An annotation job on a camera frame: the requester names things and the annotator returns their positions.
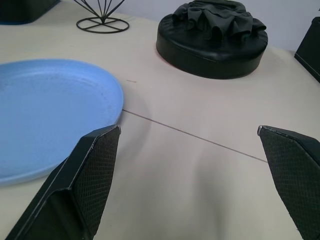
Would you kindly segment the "black box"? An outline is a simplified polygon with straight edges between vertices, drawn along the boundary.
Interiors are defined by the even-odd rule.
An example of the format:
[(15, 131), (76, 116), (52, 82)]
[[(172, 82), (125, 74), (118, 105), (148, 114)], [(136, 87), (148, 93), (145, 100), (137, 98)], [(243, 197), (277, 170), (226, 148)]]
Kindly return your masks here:
[(320, 16), (312, 20), (294, 58), (320, 83)]

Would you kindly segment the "dark rounded tray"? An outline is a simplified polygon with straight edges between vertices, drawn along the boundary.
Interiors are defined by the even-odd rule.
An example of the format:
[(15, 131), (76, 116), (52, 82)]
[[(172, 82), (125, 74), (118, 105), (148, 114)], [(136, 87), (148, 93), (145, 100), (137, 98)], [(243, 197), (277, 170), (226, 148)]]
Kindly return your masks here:
[(61, 0), (0, 0), (0, 25), (23, 25), (36, 21)]

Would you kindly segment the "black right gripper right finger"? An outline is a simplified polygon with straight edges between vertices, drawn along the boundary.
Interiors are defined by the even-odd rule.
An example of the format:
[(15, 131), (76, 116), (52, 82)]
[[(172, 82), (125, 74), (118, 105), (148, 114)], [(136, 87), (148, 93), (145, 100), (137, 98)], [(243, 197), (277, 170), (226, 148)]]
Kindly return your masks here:
[(275, 188), (303, 240), (320, 240), (320, 142), (267, 125), (257, 134)]

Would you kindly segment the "blue round plate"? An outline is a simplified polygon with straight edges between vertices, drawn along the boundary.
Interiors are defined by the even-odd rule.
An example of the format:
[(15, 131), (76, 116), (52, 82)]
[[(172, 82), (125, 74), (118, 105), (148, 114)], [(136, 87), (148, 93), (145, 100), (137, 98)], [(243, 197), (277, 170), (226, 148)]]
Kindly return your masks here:
[(0, 64), (0, 187), (51, 173), (80, 138), (118, 122), (120, 82), (105, 69), (72, 59)]

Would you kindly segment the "black round leather cushion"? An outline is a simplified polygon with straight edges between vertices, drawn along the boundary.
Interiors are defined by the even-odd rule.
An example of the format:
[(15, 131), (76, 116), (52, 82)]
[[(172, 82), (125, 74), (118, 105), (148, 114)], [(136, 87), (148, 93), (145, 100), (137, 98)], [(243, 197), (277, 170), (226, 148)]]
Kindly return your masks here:
[(244, 40), (227, 37), (221, 43), (209, 40), (204, 32), (188, 29), (172, 15), (158, 24), (156, 50), (169, 64), (192, 75), (209, 79), (236, 79), (254, 72), (268, 45), (262, 28)]

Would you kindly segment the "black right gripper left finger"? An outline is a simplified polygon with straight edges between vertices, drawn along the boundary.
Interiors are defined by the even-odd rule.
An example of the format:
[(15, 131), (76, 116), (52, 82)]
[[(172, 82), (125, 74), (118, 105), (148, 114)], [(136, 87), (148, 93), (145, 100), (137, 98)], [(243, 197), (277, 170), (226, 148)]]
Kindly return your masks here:
[(47, 177), (5, 240), (93, 240), (112, 185), (121, 128), (80, 138)]

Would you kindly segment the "black crumpled cloth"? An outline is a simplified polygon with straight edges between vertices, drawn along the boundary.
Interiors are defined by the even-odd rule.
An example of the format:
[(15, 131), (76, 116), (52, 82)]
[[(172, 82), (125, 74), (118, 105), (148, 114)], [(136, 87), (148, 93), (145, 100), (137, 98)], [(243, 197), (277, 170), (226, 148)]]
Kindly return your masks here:
[(194, 0), (172, 14), (175, 25), (184, 23), (188, 31), (203, 32), (206, 40), (222, 43), (226, 39), (243, 42), (267, 27), (246, 7), (233, 0)]

